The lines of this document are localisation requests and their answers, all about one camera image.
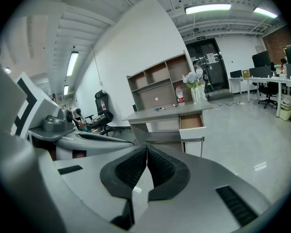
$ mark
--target black office chair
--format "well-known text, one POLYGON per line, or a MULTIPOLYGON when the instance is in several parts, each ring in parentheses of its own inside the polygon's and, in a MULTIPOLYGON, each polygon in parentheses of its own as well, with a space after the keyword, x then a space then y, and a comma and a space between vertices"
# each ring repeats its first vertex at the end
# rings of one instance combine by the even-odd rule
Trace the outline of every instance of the black office chair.
POLYGON ((111 131, 122 131, 124 129, 130 129, 130 127, 110 127, 107 125, 112 122, 113 114, 109 111, 109 96, 107 93, 103 93, 102 90, 98 91, 95 94, 95 103, 97 107, 98 117, 94 118, 94 115, 87 116, 85 119, 89 118, 91 123, 87 123, 87 127, 89 129, 100 128, 100 135, 106 134, 108 136, 108 132, 111 131), (103 110, 101 106, 101 101, 104 102, 106 109, 103 110))
POLYGON ((267 83, 267 87, 265 87, 265 86, 259 87, 259 92, 266 94, 267 99, 260 100, 258 102, 258 104, 260 104, 261 102, 266 102, 266 104, 264 105, 264 109, 266 109, 266 107, 269 103, 275 105, 277 108, 277 106, 278 106, 277 102, 271 100, 271 97, 275 97, 275 95, 278 93, 278 84, 277 83, 269 82, 269 83, 267 83))

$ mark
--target paper sign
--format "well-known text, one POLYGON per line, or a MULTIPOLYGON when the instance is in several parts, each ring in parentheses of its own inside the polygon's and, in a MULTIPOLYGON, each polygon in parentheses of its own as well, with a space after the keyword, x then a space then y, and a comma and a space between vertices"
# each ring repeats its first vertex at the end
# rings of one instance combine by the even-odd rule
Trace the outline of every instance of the paper sign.
POLYGON ((209 64, 216 63, 213 53, 207 53, 207 58, 208 58, 209 64))

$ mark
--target water bottle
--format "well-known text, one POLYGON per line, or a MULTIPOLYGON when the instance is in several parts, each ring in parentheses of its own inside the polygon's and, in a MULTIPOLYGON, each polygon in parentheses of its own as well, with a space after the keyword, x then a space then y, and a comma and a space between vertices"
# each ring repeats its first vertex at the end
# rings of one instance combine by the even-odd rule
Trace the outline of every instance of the water bottle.
POLYGON ((101 103, 102 110, 105 111, 106 110, 105 102, 103 100, 100 100, 100 103, 101 103))
POLYGON ((183 93, 182 93, 182 90, 180 89, 179 84, 177 84, 176 86, 176 95, 177 95, 177 101, 178 101, 179 106, 183 106, 185 104, 184 97, 183 97, 183 93))

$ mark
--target white desk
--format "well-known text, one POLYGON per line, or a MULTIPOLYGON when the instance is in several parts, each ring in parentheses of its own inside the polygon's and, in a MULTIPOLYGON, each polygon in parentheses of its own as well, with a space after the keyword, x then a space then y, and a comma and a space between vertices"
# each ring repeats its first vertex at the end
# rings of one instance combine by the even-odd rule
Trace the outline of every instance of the white desk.
POLYGON ((198 104, 186 103, 174 107, 171 104, 163 106, 165 110, 155 111, 154 108, 135 112, 123 119, 128 120, 138 145, 148 142, 181 142, 182 150, 198 156, 196 151, 202 148, 206 125, 203 121, 203 111, 213 108, 213 105, 201 99, 198 104), (168 132, 149 132, 146 123, 178 119, 179 130, 168 132))
POLYGON ((233 93, 232 82, 238 82, 239 93, 242 94, 241 81, 243 81, 243 78, 229 78, 228 80, 230 81, 231 93, 233 93))
POLYGON ((247 80, 247 88, 248 88, 248 102, 250 102, 250 83, 249 82, 257 82, 258 86, 258 92, 257 92, 257 99, 260 99, 259 95, 259 83, 267 83, 267 82, 275 82, 278 83, 278 99, 277 99, 277 112, 276 112, 276 117, 279 117, 280 113, 280 103, 281 103, 281 84, 285 83, 287 87, 291 87, 291 80, 288 79, 281 79, 278 77, 274 78, 249 78, 249 79, 244 79, 247 80))

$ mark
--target drawer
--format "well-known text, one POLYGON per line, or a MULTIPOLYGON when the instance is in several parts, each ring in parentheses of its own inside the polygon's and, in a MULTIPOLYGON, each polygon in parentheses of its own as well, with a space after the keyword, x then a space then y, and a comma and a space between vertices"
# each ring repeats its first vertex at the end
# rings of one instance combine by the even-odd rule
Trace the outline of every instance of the drawer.
POLYGON ((201 114, 179 117, 179 132, 181 139, 199 139, 205 136, 206 126, 201 114))
POLYGON ((185 145, 185 153, 202 157, 202 139, 184 142, 183 144, 185 145))

